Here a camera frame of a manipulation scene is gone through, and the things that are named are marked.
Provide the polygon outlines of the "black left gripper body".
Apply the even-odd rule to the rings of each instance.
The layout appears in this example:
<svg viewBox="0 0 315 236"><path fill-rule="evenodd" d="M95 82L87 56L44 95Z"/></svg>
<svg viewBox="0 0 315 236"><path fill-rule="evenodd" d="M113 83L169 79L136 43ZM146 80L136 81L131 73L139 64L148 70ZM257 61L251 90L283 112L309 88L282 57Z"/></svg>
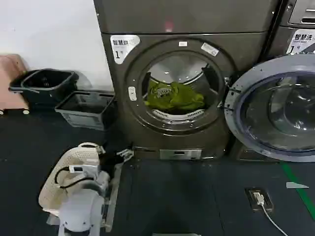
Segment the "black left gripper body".
<svg viewBox="0 0 315 236"><path fill-rule="evenodd" d="M123 163L123 161L123 157L112 152L99 155L100 169L107 173L113 173L116 165Z"/></svg>

